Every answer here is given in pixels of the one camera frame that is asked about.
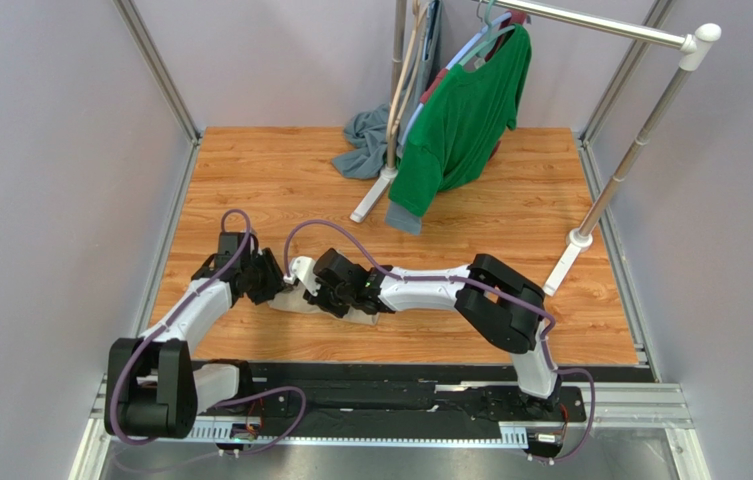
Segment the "beige linen napkin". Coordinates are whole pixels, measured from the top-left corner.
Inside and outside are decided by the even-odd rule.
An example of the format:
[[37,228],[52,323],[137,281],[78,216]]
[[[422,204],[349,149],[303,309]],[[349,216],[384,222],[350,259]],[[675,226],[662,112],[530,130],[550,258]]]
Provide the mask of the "beige linen napkin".
[[306,315],[318,315],[327,317],[332,320],[344,321],[347,323],[375,326],[380,318],[379,314],[367,314],[363,311],[350,308],[346,314],[337,316],[333,313],[320,309],[317,305],[309,304],[304,299],[304,293],[300,291],[283,292],[275,296],[268,302],[270,308]]

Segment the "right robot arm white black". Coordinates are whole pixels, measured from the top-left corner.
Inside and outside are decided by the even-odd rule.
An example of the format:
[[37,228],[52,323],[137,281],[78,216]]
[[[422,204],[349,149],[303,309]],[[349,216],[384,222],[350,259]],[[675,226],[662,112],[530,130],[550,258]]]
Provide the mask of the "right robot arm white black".
[[308,304],[336,318],[408,310],[461,315],[489,344],[510,355],[522,393],[548,399],[558,388],[541,346],[545,293],[497,258],[443,270],[408,270],[376,264],[366,269],[335,249],[308,269]]

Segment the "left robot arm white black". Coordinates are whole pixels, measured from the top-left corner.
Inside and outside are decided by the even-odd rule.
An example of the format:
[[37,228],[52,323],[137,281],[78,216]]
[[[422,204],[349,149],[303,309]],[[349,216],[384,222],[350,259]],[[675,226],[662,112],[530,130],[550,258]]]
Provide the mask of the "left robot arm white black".
[[186,292],[154,326],[111,346],[105,429],[129,444],[182,439],[196,417],[233,399],[246,384],[243,361],[194,367],[195,348],[210,327],[243,297],[260,305],[285,288],[272,251],[255,235],[221,233],[218,250],[192,275]]

